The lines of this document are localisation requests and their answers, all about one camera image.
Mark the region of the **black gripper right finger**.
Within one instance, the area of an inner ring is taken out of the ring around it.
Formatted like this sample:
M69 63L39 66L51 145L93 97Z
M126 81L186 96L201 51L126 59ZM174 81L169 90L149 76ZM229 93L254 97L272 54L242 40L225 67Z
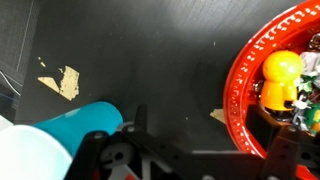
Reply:
M320 137L281 124L257 105L249 105L246 128L254 147L262 148L262 180L319 180Z

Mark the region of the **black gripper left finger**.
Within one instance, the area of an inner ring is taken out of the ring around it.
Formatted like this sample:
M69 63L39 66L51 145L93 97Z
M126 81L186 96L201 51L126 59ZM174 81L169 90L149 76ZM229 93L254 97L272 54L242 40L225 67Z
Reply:
M129 164L134 156L134 147L121 133L89 132L63 180L108 180L114 167Z

